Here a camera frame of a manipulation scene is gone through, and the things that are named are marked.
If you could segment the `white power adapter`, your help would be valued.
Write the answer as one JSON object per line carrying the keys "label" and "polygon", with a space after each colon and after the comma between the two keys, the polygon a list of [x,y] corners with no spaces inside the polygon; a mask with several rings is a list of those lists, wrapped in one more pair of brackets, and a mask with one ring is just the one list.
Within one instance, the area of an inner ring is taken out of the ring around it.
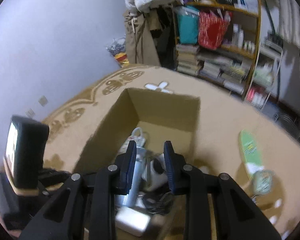
{"label": "white power adapter", "polygon": [[143,179],[142,189],[146,192],[152,192],[167,183],[168,178],[163,154],[155,155],[147,160],[141,178]]}

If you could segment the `white charger block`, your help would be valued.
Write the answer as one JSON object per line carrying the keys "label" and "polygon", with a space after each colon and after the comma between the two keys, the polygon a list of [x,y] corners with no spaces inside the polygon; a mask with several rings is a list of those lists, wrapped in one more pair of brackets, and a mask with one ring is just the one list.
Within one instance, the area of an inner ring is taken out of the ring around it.
{"label": "white charger block", "polygon": [[116,227],[136,237],[145,233],[150,221],[150,215],[125,206],[115,216]]}

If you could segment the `stack of books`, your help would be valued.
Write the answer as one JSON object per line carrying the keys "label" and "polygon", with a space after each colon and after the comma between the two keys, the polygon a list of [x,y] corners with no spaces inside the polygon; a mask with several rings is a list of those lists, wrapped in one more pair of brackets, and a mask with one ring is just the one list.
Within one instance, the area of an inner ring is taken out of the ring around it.
{"label": "stack of books", "polygon": [[197,59],[199,47],[197,45],[177,44],[177,68],[180,73],[198,76],[202,63]]}

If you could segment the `plastic bag of toys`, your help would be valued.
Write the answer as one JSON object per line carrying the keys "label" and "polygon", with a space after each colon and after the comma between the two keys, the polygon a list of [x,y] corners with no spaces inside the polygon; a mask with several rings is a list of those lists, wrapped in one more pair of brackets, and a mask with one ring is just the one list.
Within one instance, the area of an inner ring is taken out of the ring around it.
{"label": "plastic bag of toys", "polygon": [[106,47],[107,51],[113,56],[120,67],[129,65],[126,53],[126,38],[114,38],[112,43]]}

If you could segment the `wooden bookshelf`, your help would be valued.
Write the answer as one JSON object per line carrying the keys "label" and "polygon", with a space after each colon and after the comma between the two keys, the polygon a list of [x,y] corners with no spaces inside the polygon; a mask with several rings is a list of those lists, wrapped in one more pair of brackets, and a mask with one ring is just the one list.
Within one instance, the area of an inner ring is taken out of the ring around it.
{"label": "wooden bookshelf", "polygon": [[[227,10],[232,12],[232,18],[222,44],[216,50],[201,47],[198,42],[199,53],[197,59],[202,63],[202,68],[197,77],[213,83],[245,98],[255,68],[259,50],[261,30],[261,5],[260,0],[253,0],[253,7],[248,8],[244,0],[237,4],[226,5],[208,2],[190,2],[183,6],[192,6],[200,11]],[[173,7],[173,24],[175,35],[175,49],[180,43],[178,20]]]}

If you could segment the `red gift bag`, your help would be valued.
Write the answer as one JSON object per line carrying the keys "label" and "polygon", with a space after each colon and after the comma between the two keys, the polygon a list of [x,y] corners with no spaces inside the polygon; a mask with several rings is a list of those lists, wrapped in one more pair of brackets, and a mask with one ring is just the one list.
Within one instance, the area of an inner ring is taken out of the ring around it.
{"label": "red gift bag", "polygon": [[232,12],[223,10],[219,14],[213,11],[199,13],[198,44],[206,49],[216,50],[222,44],[230,25]]}

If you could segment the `tan hanging coat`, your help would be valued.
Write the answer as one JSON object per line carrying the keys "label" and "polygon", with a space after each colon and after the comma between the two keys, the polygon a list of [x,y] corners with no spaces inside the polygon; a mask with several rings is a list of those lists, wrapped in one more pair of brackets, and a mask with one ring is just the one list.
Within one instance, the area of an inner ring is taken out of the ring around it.
{"label": "tan hanging coat", "polygon": [[126,54],[130,64],[161,66],[147,20],[143,14],[123,14],[126,31]]}

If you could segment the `green mini skateboard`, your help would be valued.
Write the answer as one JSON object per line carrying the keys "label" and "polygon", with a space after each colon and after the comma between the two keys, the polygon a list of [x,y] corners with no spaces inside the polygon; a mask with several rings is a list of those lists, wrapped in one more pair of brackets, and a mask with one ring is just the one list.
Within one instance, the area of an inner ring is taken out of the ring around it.
{"label": "green mini skateboard", "polygon": [[241,151],[242,162],[248,178],[253,180],[254,174],[257,171],[264,169],[262,154],[258,150],[257,143],[254,140],[253,135],[242,130],[239,133],[239,149]]}

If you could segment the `teal bag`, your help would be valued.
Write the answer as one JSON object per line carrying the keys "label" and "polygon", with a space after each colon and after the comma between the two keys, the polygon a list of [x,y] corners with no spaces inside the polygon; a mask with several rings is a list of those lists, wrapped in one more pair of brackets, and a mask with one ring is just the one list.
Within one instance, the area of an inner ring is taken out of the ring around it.
{"label": "teal bag", "polygon": [[197,44],[199,33],[199,10],[192,6],[176,7],[181,44]]}

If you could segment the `green earbud case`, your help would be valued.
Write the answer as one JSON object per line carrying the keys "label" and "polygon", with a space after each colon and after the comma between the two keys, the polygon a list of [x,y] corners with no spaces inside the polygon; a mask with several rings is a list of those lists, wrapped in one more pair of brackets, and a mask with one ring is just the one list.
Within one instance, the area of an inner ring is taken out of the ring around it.
{"label": "green earbud case", "polygon": [[253,192],[256,195],[268,194],[273,187],[274,172],[271,170],[259,170],[253,177]]}

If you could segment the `beige patterned rug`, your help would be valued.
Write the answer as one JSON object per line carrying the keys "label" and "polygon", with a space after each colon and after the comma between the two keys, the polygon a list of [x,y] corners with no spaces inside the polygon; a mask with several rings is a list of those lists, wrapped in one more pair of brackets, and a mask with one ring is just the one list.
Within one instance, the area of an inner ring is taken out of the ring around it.
{"label": "beige patterned rug", "polygon": [[257,204],[282,239],[296,238],[300,232],[300,144],[253,107],[205,81],[165,68],[143,65],[122,68],[55,110],[45,119],[50,135],[44,166],[75,172],[67,165],[75,122],[83,116],[85,107],[96,106],[100,97],[126,88],[199,98],[190,164],[206,166],[213,175],[228,173],[248,194],[252,193],[251,181],[242,162],[239,133],[250,132],[262,154],[265,169],[274,172],[272,191],[258,197]]}

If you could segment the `brown cardboard box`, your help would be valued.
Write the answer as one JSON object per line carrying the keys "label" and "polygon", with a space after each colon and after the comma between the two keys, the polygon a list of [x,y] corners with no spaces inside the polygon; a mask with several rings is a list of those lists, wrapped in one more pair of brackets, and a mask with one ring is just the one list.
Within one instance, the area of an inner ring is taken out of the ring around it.
{"label": "brown cardboard box", "polygon": [[145,148],[162,153],[170,141],[175,152],[193,161],[200,99],[126,88],[99,98],[74,124],[69,162],[75,172],[95,172],[110,164],[132,130],[142,128]]}

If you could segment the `phone on left gripper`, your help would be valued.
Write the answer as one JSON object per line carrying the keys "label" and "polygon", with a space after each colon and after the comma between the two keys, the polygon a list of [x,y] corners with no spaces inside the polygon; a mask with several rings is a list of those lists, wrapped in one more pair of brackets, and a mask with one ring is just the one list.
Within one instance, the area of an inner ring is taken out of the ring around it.
{"label": "phone on left gripper", "polygon": [[4,167],[16,190],[29,191],[37,188],[49,131],[48,125],[31,118],[19,115],[11,117]]}

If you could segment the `white remote control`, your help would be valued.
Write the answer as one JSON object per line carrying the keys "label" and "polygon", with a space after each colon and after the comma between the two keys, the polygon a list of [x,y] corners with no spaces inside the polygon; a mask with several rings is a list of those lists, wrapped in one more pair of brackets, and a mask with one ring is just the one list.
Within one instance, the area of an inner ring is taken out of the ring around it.
{"label": "white remote control", "polygon": [[133,129],[131,135],[127,137],[123,145],[120,147],[119,154],[126,153],[130,141],[134,141],[137,147],[143,147],[145,145],[146,138],[143,135],[143,130],[141,127],[136,127]]}

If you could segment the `white wall socket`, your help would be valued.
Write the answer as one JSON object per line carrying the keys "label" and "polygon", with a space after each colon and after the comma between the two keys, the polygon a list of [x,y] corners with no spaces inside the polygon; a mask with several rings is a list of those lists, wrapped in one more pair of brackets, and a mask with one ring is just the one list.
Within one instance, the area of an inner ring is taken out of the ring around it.
{"label": "white wall socket", "polygon": [[39,104],[42,106],[42,107],[45,107],[48,103],[48,100],[47,98],[43,95],[39,98],[38,100]]}
{"label": "white wall socket", "polygon": [[34,112],[33,109],[31,109],[31,108],[29,108],[29,109],[25,112],[25,114],[27,115],[27,117],[29,117],[29,118],[31,118],[31,119],[35,116],[35,112]]}

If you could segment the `light blue device with loop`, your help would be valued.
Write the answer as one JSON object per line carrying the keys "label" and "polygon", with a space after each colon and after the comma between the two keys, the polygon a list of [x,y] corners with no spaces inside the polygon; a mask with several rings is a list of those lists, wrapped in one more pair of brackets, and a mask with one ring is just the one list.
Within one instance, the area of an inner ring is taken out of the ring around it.
{"label": "light blue device with loop", "polygon": [[142,174],[146,167],[146,152],[143,147],[136,148],[136,161],[133,173],[132,187],[127,195],[116,195],[115,205],[122,207],[133,207],[139,193],[140,183],[142,181]]}

